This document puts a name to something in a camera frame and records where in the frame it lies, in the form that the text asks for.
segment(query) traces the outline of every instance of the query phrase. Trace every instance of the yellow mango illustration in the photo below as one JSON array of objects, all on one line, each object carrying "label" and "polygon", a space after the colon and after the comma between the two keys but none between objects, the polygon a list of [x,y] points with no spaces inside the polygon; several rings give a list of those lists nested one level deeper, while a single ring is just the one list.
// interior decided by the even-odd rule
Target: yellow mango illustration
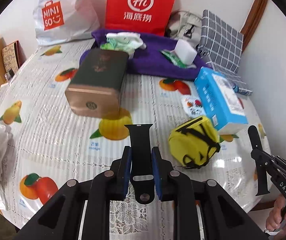
[{"label": "yellow mango illustration", "polygon": [[55,53],[62,53],[62,51],[60,51],[61,46],[60,45],[56,45],[50,49],[48,49],[45,53],[43,53],[41,56],[46,55],[46,56],[51,56]]},{"label": "yellow mango illustration", "polygon": [[91,139],[104,136],[110,140],[123,140],[129,136],[129,130],[125,124],[133,124],[131,114],[128,110],[120,108],[119,116],[116,118],[102,119],[99,129],[92,135]]},{"label": "yellow mango illustration", "polygon": [[11,107],[5,110],[3,116],[0,117],[0,121],[3,120],[5,124],[12,124],[14,121],[21,123],[20,109],[22,102],[16,101]]},{"label": "yellow mango illustration", "polygon": [[263,129],[262,124],[260,124],[260,123],[258,124],[258,130],[260,131],[262,139],[264,139],[264,137],[266,136],[266,133],[265,133],[265,131]]}]

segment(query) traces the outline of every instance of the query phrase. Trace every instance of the small card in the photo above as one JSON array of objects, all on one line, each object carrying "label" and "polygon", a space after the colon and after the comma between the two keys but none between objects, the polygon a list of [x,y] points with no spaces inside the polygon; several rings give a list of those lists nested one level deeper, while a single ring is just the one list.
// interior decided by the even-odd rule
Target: small card
[{"label": "small card", "polygon": [[182,105],[185,113],[192,118],[206,115],[199,97],[182,96]]}]

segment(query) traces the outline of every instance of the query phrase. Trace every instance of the red paper bag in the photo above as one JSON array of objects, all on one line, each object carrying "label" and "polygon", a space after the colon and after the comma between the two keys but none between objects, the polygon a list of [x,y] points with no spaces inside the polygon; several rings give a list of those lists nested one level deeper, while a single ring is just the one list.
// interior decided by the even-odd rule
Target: red paper bag
[{"label": "red paper bag", "polygon": [[174,0],[107,0],[105,28],[164,35]]}]

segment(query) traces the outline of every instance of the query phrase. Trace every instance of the fruit-print bedsheet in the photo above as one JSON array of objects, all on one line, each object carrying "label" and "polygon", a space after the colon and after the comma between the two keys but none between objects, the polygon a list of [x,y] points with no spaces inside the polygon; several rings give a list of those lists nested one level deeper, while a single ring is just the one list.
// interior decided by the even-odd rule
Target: fruit-print bedsheet
[{"label": "fruit-print bedsheet", "polygon": [[[171,156],[168,136],[189,119],[181,105],[182,94],[197,95],[192,82],[154,76],[125,76],[118,120],[74,114],[64,91],[79,67],[82,53],[93,40],[39,49],[19,69],[0,99],[0,122],[9,126],[13,138],[3,159],[7,210],[3,215],[21,228],[67,180],[93,179],[108,170],[130,145],[124,124],[152,123],[151,145],[162,158],[190,178],[215,179],[245,210],[260,200],[251,144],[244,129],[221,136],[221,150],[199,170],[185,170]],[[249,97],[240,96],[250,124],[261,133],[269,152],[264,128]],[[124,202],[112,202],[111,239],[172,239],[172,203],[155,200],[142,205],[134,200],[133,188]]]}]

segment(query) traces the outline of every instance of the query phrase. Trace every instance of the yellow pouch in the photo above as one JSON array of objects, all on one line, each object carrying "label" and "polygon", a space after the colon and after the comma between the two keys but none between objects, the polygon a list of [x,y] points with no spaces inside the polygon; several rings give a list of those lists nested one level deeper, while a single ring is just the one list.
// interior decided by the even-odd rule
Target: yellow pouch
[{"label": "yellow pouch", "polygon": [[172,130],[171,154],[187,169],[205,166],[219,152],[219,135],[206,116],[200,116]]}]

